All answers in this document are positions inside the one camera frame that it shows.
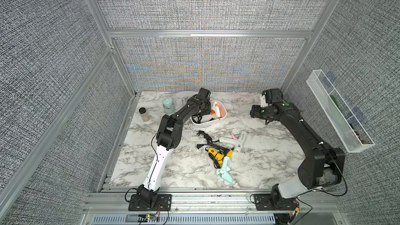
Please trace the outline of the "white pink glue gun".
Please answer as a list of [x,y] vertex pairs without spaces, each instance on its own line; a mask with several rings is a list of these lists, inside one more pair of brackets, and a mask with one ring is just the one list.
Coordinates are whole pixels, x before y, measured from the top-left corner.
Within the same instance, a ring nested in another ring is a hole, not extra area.
[[237,139],[220,137],[218,140],[214,141],[211,138],[211,136],[208,135],[207,133],[205,133],[204,131],[198,131],[197,136],[200,136],[200,135],[202,135],[206,139],[208,144],[216,144],[218,142],[229,144],[229,145],[233,146],[232,150],[236,151],[236,152],[241,152],[244,149],[244,145],[245,145],[245,142],[246,142],[246,139],[248,136],[245,131],[242,131],[240,134],[240,137]]

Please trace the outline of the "mint green glue gun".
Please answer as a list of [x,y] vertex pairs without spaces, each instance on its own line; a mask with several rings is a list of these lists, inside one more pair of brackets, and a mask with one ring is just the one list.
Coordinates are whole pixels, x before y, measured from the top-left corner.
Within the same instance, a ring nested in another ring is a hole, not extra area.
[[232,184],[233,183],[233,177],[228,173],[228,163],[230,161],[230,158],[225,156],[223,159],[223,164],[219,169],[216,170],[216,175],[225,180],[226,182]]

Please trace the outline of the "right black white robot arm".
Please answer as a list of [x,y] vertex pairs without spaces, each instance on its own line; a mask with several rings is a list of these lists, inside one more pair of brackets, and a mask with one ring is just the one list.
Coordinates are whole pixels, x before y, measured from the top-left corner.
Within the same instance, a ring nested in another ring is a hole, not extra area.
[[253,105],[252,118],[274,121],[284,125],[304,153],[304,160],[298,167],[298,174],[286,182],[275,184],[270,201],[274,205],[288,202],[313,190],[323,191],[324,187],[344,182],[343,169],[345,153],[341,148],[333,148],[324,141],[304,120],[300,110],[292,103],[272,103],[262,107]]

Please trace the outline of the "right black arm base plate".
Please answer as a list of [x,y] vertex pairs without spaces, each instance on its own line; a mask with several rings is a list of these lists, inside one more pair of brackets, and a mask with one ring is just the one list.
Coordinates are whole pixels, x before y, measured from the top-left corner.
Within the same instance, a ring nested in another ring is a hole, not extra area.
[[284,199],[275,192],[273,194],[255,194],[254,203],[258,211],[294,211],[298,207],[296,199]]

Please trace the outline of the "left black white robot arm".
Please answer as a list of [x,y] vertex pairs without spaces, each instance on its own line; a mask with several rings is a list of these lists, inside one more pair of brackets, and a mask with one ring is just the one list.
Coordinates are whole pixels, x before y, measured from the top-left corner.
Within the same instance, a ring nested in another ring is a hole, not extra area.
[[153,148],[155,157],[146,179],[137,188],[137,197],[144,203],[156,202],[167,160],[182,138],[183,125],[193,116],[211,113],[211,92],[201,88],[198,94],[190,97],[186,104],[172,115],[164,115],[155,135],[157,146]]

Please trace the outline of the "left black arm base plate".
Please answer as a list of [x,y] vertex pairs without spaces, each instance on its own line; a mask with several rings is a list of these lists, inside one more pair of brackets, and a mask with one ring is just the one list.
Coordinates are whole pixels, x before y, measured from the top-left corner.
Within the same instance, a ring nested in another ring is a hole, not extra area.
[[132,195],[128,211],[170,211],[172,203],[171,194],[157,194],[150,198]]

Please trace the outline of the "orange hot glue gun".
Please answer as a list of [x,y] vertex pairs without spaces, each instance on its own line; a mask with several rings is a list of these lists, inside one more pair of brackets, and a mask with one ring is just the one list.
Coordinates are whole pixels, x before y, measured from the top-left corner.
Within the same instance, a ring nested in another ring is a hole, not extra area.
[[213,103],[211,104],[211,113],[212,113],[212,112],[214,112],[214,113],[217,114],[218,119],[220,119],[220,118],[222,117],[222,112],[221,112],[221,110],[220,110],[220,107],[219,107],[218,103],[216,103],[216,102],[213,102]]

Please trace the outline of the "yellow hot glue gun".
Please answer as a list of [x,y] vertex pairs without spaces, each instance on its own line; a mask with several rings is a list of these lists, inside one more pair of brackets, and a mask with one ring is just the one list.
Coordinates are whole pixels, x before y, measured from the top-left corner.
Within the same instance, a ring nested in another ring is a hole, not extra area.
[[225,157],[231,157],[233,149],[211,144],[197,144],[197,149],[204,147],[216,169],[221,168]]

